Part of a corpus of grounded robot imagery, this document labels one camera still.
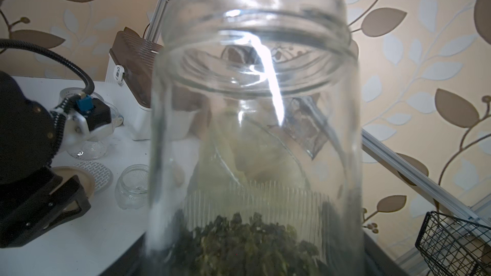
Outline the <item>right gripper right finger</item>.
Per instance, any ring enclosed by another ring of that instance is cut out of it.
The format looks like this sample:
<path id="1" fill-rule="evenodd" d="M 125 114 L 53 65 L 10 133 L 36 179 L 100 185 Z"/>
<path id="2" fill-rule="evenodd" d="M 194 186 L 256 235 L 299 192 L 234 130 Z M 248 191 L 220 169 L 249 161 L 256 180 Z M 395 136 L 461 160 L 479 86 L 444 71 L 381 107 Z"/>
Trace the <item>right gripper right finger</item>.
<path id="1" fill-rule="evenodd" d="M 364 234 L 364 274 L 408 276 L 366 233 Z"/>

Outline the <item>jar with beige lid back-left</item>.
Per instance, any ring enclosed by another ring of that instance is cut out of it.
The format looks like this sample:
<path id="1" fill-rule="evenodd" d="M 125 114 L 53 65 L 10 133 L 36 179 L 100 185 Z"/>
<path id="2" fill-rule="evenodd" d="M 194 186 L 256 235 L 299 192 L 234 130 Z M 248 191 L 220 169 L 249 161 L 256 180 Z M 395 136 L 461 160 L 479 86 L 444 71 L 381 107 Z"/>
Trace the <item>jar with beige lid back-left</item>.
<path id="1" fill-rule="evenodd" d="M 123 210 L 137 210 L 147 204 L 149 167 L 134 164 L 120 175 L 115 187 L 115 199 Z"/>

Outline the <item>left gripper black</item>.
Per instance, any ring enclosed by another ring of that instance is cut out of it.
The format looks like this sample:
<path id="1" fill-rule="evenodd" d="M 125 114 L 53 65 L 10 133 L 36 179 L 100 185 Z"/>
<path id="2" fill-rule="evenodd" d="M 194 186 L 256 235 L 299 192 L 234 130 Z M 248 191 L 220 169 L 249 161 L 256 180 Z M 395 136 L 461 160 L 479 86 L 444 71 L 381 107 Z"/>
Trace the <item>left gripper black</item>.
<path id="1" fill-rule="evenodd" d="M 61 183 L 43 167 L 1 187 L 1 246 L 21 247 L 50 230 L 85 215 L 91 204 L 78 176 Z"/>

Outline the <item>jar with beige lid front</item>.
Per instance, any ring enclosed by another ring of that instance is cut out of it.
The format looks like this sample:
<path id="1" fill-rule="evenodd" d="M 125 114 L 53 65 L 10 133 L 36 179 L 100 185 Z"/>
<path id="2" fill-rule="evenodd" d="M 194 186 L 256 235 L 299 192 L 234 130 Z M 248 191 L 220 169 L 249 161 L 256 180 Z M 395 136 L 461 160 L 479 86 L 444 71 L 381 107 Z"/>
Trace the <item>jar with beige lid front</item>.
<path id="1" fill-rule="evenodd" d="M 170 0 L 143 275 L 363 275 L 344 0 Z"/>

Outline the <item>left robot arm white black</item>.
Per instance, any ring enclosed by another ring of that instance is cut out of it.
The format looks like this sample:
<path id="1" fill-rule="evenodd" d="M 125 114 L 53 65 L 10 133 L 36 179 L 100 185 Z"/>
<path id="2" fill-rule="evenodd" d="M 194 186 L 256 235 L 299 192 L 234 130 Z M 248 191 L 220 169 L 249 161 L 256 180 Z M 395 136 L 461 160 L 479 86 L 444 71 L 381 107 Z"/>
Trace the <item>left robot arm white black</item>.
<path id="1" fill-rule="evenodd" d="M 65 139 L 66 123 L 81 118 L 81 130 L 111 126 L 111 111 L 92 98 L 95 85 L 76 64 L 44 47 L 2 39 L 2 50 L 41 54 L 67 67 L 85 84 L 48 111 L 26 98 L 9 74 L 1 73 L 1 248 L 22 247 L 91 208 L 80 179 L 64 180 L 51 163 Z"/>

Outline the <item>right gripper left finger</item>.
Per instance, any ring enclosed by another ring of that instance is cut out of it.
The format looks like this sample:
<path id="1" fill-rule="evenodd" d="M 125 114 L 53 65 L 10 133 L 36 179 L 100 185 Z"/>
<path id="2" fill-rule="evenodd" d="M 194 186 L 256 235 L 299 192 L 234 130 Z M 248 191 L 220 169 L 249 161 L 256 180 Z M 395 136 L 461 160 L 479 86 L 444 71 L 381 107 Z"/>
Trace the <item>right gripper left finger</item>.
<path id="1" fill-rule="evenodd" d="M 145 254 L 145 234 L 139 237 L 113 264 L 100 276 L 138 276 L 142 275 Z"/>

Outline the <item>patterned white jar lid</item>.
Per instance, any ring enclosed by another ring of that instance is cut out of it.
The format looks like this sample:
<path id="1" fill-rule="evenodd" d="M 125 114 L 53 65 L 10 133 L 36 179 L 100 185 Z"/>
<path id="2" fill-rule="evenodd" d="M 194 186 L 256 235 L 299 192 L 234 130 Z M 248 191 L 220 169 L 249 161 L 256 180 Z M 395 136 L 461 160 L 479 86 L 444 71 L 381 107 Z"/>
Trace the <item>patterned white jar lid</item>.
<path id="1" fill-rule="evenodd" d="M 87 171 L 93 176 L 95 180 L 95 193 L 100 193 L 106 190 L 113 182 L 113 173 L 107 166 L 101 164 L 100 162 L 79 162 L 74 166 Z"/>

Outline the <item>clear jar with tea leaves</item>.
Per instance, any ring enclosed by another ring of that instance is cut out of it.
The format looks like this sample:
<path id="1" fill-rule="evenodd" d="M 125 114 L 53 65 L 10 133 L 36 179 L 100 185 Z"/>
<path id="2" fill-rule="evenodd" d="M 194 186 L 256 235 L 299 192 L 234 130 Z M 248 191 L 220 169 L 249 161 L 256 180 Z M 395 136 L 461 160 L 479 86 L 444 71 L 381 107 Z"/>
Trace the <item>clear jar with tea leaves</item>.
<path id="1" fill-rule="evenodd" d="M 106 138 L 113 134 L 124 119 L 117 108 L 94 92 L 93 109 L 80 112 L 76 107 L 67 120 L 62 152 L 79 160 L 97 160 L 107 153 Z"/>

